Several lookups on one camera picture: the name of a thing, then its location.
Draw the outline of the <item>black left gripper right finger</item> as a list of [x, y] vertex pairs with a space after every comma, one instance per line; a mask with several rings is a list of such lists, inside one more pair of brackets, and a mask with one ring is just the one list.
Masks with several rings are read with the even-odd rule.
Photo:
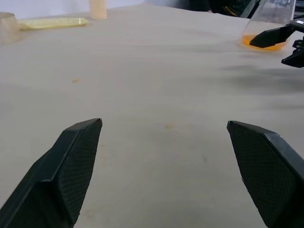
[[277, 133], [228, 121], [242, 181], [268, 228], [304, 226], [304, 160]]

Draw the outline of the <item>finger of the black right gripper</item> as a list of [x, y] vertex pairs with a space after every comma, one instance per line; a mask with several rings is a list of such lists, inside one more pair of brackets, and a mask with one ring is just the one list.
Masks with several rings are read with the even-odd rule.
[[290, 25], [266, 30], [256, 35], [249, 44], [258, 48], [275, 46], [276, 44], [286, 42], [294, 32], [295, 29]]
[[281, 63], [290, 67], [303, 68], [304, 67], [304, 39], [296, 40], [292, 47], [294, 48], [292, 54], [284, 59]]

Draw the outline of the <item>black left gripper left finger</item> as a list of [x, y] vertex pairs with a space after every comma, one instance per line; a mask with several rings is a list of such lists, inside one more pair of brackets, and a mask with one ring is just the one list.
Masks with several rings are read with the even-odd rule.
[[92, 178], [103, 123], [66, 128], [16, 186], [0, 209], [2, 228], [72, 228]]

